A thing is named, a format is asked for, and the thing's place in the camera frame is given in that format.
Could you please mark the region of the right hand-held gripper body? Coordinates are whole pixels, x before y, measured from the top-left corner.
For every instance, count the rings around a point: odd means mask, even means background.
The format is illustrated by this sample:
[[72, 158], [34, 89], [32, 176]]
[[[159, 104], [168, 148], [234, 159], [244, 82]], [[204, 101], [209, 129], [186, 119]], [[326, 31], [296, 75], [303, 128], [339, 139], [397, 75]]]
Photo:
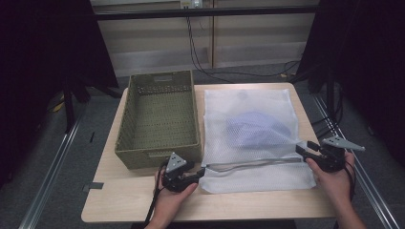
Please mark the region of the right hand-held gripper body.
[[332, 136], [324, 138], [320, 144], [318, 155], [310, 153], [310, 156], [305, 158], [313, 159], [322, 171], [327, 173], [338, 172], [345, 168], [345, 152], [347, 150], [355, 150], [364, 152], [365, 147], [357, 145], [344, 139], [340, 136]]

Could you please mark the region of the blue garment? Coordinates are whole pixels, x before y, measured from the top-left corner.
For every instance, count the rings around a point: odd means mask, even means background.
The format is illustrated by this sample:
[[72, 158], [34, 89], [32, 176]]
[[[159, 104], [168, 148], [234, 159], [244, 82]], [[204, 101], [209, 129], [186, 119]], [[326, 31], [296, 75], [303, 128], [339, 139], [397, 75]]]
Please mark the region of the blue garment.
[[226, 121], [229, 145], [246, 149], [287, 145], [293, 142], [291, 130], [270, 114], [248, 112]]

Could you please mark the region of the person's left hand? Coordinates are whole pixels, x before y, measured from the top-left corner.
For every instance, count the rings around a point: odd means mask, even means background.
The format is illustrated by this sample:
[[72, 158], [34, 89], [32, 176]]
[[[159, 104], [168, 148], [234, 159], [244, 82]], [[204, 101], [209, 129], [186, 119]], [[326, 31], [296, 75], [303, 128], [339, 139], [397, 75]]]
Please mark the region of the person's left hand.
[[198, 184], [190, 184], [181, 193], [168, 191], [162, 185], [162, 172], [156, 172], [155, 179], [158, 184], [158, 197], [151, 219], [173, 220], [181, 209], [182, 203], [197, 189]]

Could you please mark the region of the green woven basket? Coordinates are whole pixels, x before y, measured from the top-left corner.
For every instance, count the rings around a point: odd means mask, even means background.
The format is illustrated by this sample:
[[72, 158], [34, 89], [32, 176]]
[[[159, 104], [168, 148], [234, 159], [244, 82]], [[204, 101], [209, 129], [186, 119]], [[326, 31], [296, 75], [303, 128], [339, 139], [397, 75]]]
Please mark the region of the green woven basket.
[[115, 153], [129, 170], [156, 167], [173, 153], [202, 160], [190, 71], [130, 77]]

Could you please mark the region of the wall power socket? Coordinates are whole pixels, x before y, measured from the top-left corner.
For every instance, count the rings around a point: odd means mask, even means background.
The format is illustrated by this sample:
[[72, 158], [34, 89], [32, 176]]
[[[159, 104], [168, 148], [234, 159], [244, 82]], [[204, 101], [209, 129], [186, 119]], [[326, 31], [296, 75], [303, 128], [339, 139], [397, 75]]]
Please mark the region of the wall power socket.
[[201, 9], [203, 0], [180, 0], [182, 9]]

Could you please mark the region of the white mesh laundry bag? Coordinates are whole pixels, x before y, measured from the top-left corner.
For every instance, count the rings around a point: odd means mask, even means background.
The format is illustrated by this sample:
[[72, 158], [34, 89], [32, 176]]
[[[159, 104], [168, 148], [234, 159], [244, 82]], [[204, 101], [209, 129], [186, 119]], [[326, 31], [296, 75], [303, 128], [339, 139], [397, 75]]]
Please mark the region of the white mesh laundry bag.
[[315, 186], [311, 169], [295, 152], [306, 142], [288, 90], [206, 90], [203, 122], [206, 192]]

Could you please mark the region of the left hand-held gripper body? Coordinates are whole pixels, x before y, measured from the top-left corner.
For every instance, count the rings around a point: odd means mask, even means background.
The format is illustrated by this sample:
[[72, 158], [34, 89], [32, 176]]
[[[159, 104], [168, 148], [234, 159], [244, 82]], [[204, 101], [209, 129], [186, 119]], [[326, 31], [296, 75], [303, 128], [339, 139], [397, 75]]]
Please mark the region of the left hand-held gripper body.
[[163, 174], [162, 185], [164, 188], [171, 192], [181, 193], [190, 184], [199, 182], [196, 174], [191, 176], [184, 174], [189, 171], [184, 168], [186, 162], [187, 160], [176, 153], [171, 154]]

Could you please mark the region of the black metal stand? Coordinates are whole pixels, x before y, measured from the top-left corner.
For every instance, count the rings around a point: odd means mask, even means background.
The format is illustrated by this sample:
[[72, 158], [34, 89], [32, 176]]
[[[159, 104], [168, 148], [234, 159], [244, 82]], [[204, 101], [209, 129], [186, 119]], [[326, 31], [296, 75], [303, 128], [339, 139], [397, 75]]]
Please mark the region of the black metal stand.
[[323, 114], [323, 118], [312, 123], [312, 126], [325, 122], [326, 126], [315, 133], [318, 138], [334, 135], [338, 132], [339, 123], [343, 117], [342, 94], [335, 100], [334, 75], [332, 70], [323, 63], [315, 64], [307, 70], [298, 70], [289, 83], [295, 84], [308, 81], [308, 89], [315, 94], [315, 102]]
[[80, 77], [80, 78], [73, 78], [70, 79], [68, 76], [65, 76], [62, 80], [63, 84], [63, 94], [64, 94], [64, 103], [65, 103], [65, 111], [67, 117], [67, 126], [65, 133], [67, 134], [75, 125], [75, 111], [73, 105], [72, 96], [75, 94], [75, 91], [80, 91], [80, 95], [77, 100], [80, 103], [87, 103], [90, 101], [90, 94], [87, 91], [86, 87], [91, 86], [96, 88], [98, 91], [108, 94], [112, 98], [121, 98], [122, 94], [113, 91], [107, 86], [102, 85], [94, 81], [89, 77]]

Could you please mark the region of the black horizontal bar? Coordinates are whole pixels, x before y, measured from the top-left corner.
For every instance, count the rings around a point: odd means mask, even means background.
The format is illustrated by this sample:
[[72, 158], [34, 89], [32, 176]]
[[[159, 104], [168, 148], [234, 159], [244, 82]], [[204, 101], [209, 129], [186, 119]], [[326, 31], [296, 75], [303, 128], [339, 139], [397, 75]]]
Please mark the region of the black horizontal bar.
[[259, 8], [216, 8], [216, 9], [188, 9], [188, 10], [148, 10], [125, 12], [101, 12], [94, 15], [95, 20], [132, 20], [132, 19], [160, 19], [178, 17], [205, 17], [205, 16], [235, 16], [235, 15], [262, 15], [262, 14], [294, 14], [314, 13], [318, 6], [285, 6], [285, 7], [259, 7]]

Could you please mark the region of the metal floor rail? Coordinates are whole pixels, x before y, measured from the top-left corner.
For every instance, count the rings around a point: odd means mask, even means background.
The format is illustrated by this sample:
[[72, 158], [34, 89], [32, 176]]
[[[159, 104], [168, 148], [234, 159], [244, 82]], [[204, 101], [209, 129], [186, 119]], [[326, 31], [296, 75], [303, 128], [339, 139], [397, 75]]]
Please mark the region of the metal floor rail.
[[86, 110], [86, 106], [79, 109], [73, 127], [64, 135], [58, 150], [56, 151], [53, 162], [18, 229], [35, 229], [43, 213], [44, 207], [51, 195], [52, 189], [58, 178], [58, 174], [63, 166], [65, 158], [75, 140], [76, 133], [81, 124], [81, 120], [86, 113]]
[[[347, 139], [339, 127], [339, 124], [336, 121], [331, 119], [331, 116], [327, 112], [327, 104], [320, 95], [314, 95], [313, 100], [321, 114], [327, 123], [327, 133], [332, 135], [337, 135], [343, 139]], [[384, 229], [405, 229], [402, 227], [394, 215], [391, 207], [388, 205], [387, 201], [381, 196], [373, 181], [367, 174], [363, 164], [360, 159], [354, 152], [351, 150], [351, 153], [355, 158], [355, 172], [357, 176], [357, 182], [361, 187], [362, 192], [367, 197], [368, 202], [373, 208], [373, 211], [376, 213], [379, 221], [382, 223]]]

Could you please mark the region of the grey tape strip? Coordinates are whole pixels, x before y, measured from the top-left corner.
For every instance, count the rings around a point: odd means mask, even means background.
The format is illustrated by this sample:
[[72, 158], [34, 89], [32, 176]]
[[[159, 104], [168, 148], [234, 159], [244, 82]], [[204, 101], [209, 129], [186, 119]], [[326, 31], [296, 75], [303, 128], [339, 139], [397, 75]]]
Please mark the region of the grey tape strip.
[[82, 188], [82, 191], [85, 193], [89, 193], [92, 189], [101, 190], [103, 188], [103, 185], [104, 185], [103, 182], [91, 182], [85, 184]]

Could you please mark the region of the person's right hand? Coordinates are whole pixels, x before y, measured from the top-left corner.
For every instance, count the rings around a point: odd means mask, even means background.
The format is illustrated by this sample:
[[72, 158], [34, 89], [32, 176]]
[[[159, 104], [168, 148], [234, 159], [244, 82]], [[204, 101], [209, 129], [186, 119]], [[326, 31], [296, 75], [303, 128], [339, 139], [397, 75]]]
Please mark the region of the person's right hand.
[[332, 205], [337, 200], [346, 199], [352, 202], [351, 189], [354, 182], [354, 156], [351, 153], [345, 153], [345, 159], [346, 168], [334, 173], [324, 172], [313, 159], [306, 159], [306, 163], [314, 172], [318, 184], [325, 191]]

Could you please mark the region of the dark curtain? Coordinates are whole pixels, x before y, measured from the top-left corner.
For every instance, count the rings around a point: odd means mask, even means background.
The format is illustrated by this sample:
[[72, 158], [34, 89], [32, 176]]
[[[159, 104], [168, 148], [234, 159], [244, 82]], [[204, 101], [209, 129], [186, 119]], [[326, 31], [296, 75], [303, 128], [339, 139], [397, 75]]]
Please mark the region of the dark curtain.
[[405, 167], [405, 0], [319, 0], [298, 73], [339, 82]]
[[0, 0], [0, 188], [58, 93], [117, 86], [91, 0]]

